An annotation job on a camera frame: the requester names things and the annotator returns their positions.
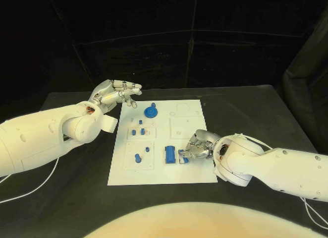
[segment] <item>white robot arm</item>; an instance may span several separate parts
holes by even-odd
[[[131,94],[141,94],[139,84],[106,80],[96,86],[88,101],[0,124],[0,177],[53,161],[92,142],[100,130],[112,133],[118,120],[103,114],[116,102],[136,108]]]
[[[295,196],[328,202],[328,156],[287,149],[264,151],[254,138],[236,134],[220,137],[205,130],[193,135],[182,157],[213,159],[216,175],[239,186],[251,177]]]

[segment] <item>white board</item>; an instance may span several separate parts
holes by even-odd
[[[144,115],[151,103],[158,110],[155,118]],[[217,182],[213,160],[190,160],[180,164],[178,150],[185,148],[197,129],[207,129],[200,100],[142,101],[136,102],[136,109],[123,103],[108,185]],[[175,147],[174,164],[165,163],[168,145]],[[135,162],[135,154],[139,154],[141,163]]]

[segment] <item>dark table surface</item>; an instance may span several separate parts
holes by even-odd
[[[76,104],[90,92],[50,93],[42,109]],[[312,143],[269,85],[253,87],[152,89],[135,100],[200,99],[207,128],[218,135],[243,133],[272,147],[315,152]],[[119,118],[121,106],[108,113]],[[0,238],[83,237],[119,216],[174,202],[216,202],[266,212],[328,236],[310,221],[300,199],[273,191],[260,180],[240,187],[218,183],[108,186],[115,135],[100,132],[95,141],[65,155],[44,186],[29,196],[0,204]],[[11,175],[0,185],[0,200],[31,191],[54,162]],[[310,201],[328,220],[328,203]]]

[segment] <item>blue knob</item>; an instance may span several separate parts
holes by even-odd
[[[139,154],[135,154],[135,161],[136,161],[136,163],[141,163],[141,157],[139,157]]]
[[[151,104],[151,107],[148,107],[145,110],[144,110],[144,115],[148,117],[148,118],[154,118],[157,117],[158,115],[158,110],[155,108],[155,103]]]

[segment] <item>wire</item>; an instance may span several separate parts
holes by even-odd
[[[10,177],[11,175],[7,175],[1,180],[0,180],[0,184],[1,182]]]
[[[249,138],[251,141],[257,142],[259,144],[264,145],[270,150],[273,149],[267,144],[264,144],[260,140],[257,140],[256,138],[247,136],[247,135],[243,135],[243,134],[236,134],[239,136],[244,136],[246,138]]]
[[[54,172],[54,168],[56,168],[57,162],[59,162],[59,158],[56,159],[56,163],[54,163],[53,170],[52,170],[52,172],[50,172],[50,174],[49,174],[49,176],[47,176],[47,179],[46,179],[44,182],[42,183],[42,185],[40,185],[31,192],[23,194],[21,196],[14,197],[14,198],[10,198],[10,199],[7,199],[7,200],[4,200],[4,201],[0,201],[0,204],[4,203],[4,202],[13,201],[13,200],[16,200],[16,199],[19,199],[19,198],[21,198],[21,197],[26,197],[29,194],[31,194],[31,193],[46,184],[46,182],[47,182],[47,180],[49,180],[49,178],[50,178],[50,176],[52,176],[52,174],[53,174],[53,172]]]
[[[315,212],[315,214],[318,215],[318,217],[322,219],[322,221],[326,223],[326,225],[328,225],[328,221],[323,219],[323,217],[318,214],[318,212],[315,211],[315,209],[312,208],[312,206],[308,204],[306,199],[300,197],[300,200],[305,202],[305,209],[306,209],[306,212],[308,212],[308,215],[309,215],[310,220],[313,221],[313,223],[315,223],[319,227],[322,227],[323,229],[328,230],[328,227],[323,227],[322,225],[319,225],[319,224],[315,222],[315,220],[313,220],[313,218],[312,218],[312,215],[310,215],[310,212],[309,212],[309,208],[312,209],[312,211]]]

